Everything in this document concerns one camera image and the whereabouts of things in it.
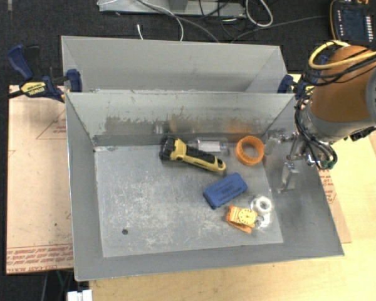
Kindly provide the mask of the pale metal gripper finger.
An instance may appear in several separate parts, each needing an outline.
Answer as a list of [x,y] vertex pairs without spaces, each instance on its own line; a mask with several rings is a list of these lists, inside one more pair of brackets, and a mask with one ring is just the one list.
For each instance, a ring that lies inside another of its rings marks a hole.
[[283,129],[269,130],[265,134],[264,154],[270,155],[273,149],[284,142],[285,131]]
[[278,193],[287,193],[296,189],[300,170],[293,162],[285,162],[281,173]]

